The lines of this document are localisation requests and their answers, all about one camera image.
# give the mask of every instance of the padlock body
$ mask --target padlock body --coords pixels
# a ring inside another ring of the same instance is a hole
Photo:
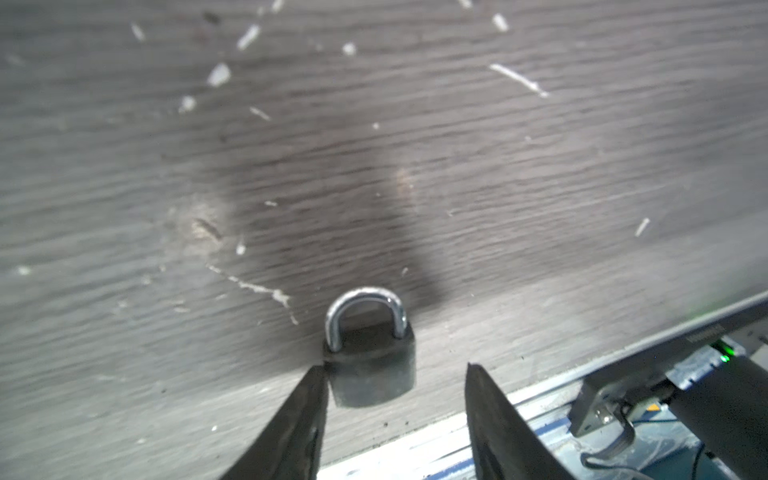
[[[397,339],[391,323],[380,323],[345,333],[339,352],[323,342],[323,360],[337,406],[379,405],[413,388],[416,339],[410,325]]]

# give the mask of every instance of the dark gray padlock body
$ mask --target dark gray padlock body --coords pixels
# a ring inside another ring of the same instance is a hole
[[[337,406],[379,405],[413,388],[416,338],[410,324],[401,339],[392,334],[391,322],[350,330],[339,352],[323,342],[323,360]]]

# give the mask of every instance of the padlock shackle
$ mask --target padlock shackle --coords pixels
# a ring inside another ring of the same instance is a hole
[[[331,352],[339,352],[342,347],[341,329],[339,322],[346,309],[352,305],[363,302],[379,302],[387,305],[392,311],[392,334],[395,338],[401,339],[406,335],[408,319],[406,318],[406,309],[394,292],[380,286],[361,286],[355,288],[334,300],[328,307],[326,313],[326,342]]]

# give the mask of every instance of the padlock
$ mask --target padlock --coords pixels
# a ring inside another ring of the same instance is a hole
[[[392,312],[392,324],[351,329],[342,336],[339,322],[352,305],[379,302]],[[413,388],[416,339],[400,298],[387,289],[364,286],[344,293],[326,314],[323,360],[339,407],[379,405]]]

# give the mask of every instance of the gray wood grain surface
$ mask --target gray wood grain surface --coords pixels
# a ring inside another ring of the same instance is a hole
[[[768,288],[760,0],[0,18],[2,478],[216,478],[354,286],[404,299],[418,385],[332,406],[324,462],[460,411],[468,361],[511,391]]]

